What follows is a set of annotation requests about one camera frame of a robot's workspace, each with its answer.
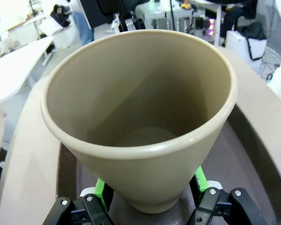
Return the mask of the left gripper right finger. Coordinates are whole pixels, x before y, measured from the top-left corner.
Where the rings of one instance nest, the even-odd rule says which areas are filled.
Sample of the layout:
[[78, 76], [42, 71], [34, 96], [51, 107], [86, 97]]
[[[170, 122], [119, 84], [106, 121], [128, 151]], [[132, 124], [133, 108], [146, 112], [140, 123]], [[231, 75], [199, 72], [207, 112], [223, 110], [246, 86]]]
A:
[[257, 205], [246, 189], [226, 192], [217, 181], [207, 180], [199, 167], [189, 182], [195, 210], [190, 225], [209, 225], [213, 217], [222, 217], [229, 225], [266, 225]]

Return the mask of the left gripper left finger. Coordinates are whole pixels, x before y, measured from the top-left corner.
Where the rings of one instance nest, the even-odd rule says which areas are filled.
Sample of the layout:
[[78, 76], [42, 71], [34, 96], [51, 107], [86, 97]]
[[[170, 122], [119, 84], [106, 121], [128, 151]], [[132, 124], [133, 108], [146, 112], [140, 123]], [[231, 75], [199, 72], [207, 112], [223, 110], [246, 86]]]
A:
[[46, 217], [48, 225], [112, 225], [108, 215], [114, 190], [98, 179], [95, 187], [82, 190], [75, 201], [56, 199]]

